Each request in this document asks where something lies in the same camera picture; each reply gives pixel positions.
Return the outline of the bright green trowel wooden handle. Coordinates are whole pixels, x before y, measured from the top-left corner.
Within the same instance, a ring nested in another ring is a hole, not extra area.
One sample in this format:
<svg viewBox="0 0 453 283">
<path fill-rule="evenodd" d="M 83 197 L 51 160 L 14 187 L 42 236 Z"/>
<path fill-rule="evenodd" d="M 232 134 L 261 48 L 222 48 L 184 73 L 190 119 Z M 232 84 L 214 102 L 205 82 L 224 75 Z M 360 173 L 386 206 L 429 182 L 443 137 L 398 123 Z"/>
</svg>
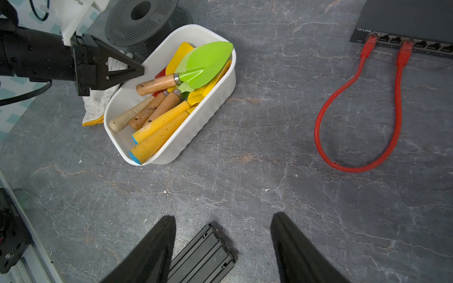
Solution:
<svg viewBox="0 0 453 283">
<path fill-rule="evenodd" d="M 136 91 L 145 96 L 183 84 L 183 91 L 191 92 L 206 85 L 222 70 L 233 49 L 233 44 L 228 41 L 197 47 L 184 56 L 174 73 L 140 83 Z"/>
</svg>

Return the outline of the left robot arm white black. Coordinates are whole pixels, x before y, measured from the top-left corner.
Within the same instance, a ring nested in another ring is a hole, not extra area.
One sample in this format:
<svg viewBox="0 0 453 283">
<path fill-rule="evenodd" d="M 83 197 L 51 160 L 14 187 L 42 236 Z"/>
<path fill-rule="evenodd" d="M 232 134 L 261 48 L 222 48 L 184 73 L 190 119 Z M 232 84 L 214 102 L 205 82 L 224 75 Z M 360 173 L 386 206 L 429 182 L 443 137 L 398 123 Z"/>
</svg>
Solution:
<svg viewBox="0 0 453 283">
<path fill-rule="evenodd" d="M 56 34 L 20 27 L 16 9 L 1 1 L 1 75 L 44 84 L 2 99 L 1 106 L 36 97 L 54 80 L 73 81 L 80 96 L 89 96 L 91 90 L 107 90 L 144 73 L 144 66 L 90 34 L 73 35 L 65 46 Z"/>
</svg>

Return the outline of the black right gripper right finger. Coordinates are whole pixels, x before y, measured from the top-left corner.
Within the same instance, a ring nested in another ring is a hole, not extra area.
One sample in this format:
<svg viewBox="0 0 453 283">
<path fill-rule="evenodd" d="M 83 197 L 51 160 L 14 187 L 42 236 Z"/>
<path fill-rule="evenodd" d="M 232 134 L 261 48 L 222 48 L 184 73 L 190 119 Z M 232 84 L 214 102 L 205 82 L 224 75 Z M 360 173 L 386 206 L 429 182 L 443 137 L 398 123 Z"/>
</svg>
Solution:
<svg viewBox="0 0 453 283">
<path fill-rule="evenodd" d="M 271 238 L 282 283 L 347 283 L 284 212 L 271 221 Z"/>
</svg>

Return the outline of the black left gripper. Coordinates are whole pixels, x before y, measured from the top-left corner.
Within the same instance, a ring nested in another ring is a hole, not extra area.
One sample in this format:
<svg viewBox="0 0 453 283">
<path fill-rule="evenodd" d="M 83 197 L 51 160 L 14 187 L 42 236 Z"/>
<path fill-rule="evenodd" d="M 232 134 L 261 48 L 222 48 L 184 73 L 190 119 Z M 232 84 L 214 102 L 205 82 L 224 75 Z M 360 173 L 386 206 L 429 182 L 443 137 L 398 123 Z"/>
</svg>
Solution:
<svg viewBox="0 0 453 283">
<path fill-rule="evenodd" d="M 73 35 L 71 49 L 79 96 L 89 96 L 90 90 L 107 90 L 145 73 L 144 66 L 89 34 Z M 110 71 L 110 58 L 126 64 L 127 68 Z"/>
</svg>

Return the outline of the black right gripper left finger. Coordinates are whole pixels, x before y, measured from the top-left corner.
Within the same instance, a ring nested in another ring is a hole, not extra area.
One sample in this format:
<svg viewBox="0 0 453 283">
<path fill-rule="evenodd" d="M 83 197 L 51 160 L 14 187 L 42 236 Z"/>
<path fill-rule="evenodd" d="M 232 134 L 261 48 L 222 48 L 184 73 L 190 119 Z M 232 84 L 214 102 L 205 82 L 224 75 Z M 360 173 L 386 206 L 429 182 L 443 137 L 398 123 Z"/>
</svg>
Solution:
<svg viewBox="0 0 453 283">
<path fill-rule="evenodd" d="M 167 282 L 175 237 L 175 217 L 163 216 L 131 253 L 102 281 L 104 283 Z"/>
</svg>

